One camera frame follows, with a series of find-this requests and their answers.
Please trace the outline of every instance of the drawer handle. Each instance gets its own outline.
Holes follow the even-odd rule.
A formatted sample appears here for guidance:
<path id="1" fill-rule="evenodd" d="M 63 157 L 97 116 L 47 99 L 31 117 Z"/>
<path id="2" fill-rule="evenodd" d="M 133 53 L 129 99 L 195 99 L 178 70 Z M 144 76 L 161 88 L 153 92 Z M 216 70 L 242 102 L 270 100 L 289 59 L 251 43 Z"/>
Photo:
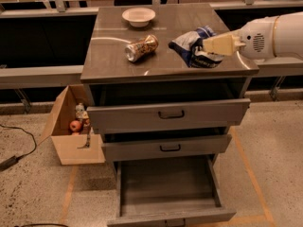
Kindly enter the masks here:
<path id="1" fill-rule="evenodd" d="M 168 221 L 165 220 L 165 226 L 166 227 L 185 227 L 186 226 L 186 219 L 183 218 L 183 224 L 182 225 L 168 225 Z"/>
<path id="2" fill-rule="evenodd" d="M 178 148 L 171 148 L 171 149 L 164 149 L 162 146 L 160 146 L 160 150 L 163 152 L 179 151 L 180 149 L 181 149 L 180 144 L 178 144 Z"/>
<path id="3" fill-rule="evenodd" d="M 162 119 L 172 119 L 172 118 L 181 118 L 184 117 L 185 113 L 184 111 L 181 111 L 181 114 L 177 114 L 177 115 L 163 115 L 160 111 L 158 112 L 158 115 L 160 118 Z"/>

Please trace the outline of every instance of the white bowl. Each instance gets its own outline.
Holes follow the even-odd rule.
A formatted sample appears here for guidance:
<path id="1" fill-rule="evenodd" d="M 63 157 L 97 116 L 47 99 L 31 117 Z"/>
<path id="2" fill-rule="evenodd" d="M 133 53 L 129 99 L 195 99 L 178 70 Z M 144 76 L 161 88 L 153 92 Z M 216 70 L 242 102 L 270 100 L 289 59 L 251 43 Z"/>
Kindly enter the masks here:
<path id="1" fill-rule="evenodd" d="M 143 27 L 147 26 L 150 20 L 155 17 L 155 12 L 146 8 L 127 9 L 122 13 L 122 17 L 129 21 L 132 26 Z"/>

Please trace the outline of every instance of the soda can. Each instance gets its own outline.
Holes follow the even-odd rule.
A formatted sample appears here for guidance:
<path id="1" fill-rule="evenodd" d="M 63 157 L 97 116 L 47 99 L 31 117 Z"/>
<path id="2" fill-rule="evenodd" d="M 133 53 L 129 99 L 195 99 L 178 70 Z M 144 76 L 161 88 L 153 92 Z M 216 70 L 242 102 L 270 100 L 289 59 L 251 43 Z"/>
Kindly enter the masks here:
<path id="1" fill-rule="evenodd" d="M 126 45 L 125 53 L 129 61 L 135 62 L 144 55 L 150 54 L 158 47 L 158 39 L 154 35 L 131 42 Z"/>

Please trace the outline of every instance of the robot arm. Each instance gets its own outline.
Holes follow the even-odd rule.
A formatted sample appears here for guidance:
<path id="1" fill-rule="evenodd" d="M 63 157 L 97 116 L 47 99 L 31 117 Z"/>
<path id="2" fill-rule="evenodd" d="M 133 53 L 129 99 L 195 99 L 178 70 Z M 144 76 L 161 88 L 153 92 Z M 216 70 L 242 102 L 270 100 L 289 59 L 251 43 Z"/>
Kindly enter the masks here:
<path id="1" fill-rule="evenodd" d="M 203 41 L 204 51 L 230 56 L 239 51 L 248 59 L 296 57 L 303 60 L 303 12 L 266 17 L 241 29 Z"/>

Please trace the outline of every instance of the floor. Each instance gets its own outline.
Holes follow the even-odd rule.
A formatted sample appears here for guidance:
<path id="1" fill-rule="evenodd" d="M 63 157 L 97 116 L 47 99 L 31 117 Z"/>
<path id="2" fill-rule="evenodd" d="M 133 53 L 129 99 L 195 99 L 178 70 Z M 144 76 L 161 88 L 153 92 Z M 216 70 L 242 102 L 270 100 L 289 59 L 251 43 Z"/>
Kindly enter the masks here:
<path id="1" fill-rule="evenodd" d="M 303 92 L 248 94 L 252 104 L 215 164 L 229 222 L 195 227 L 300 227 L 303 223 Z M 52 104 L 2 105 L 0 124 L 22 127 L 39 138 Z M 0 128 L 0 159 L 33 149 L 18 130 Z M 115 218 L 116 182 L 108 165 L 62 166 L 51 139 L 0 172 L 0 226 L 57 223 L 105 227 Z"/>

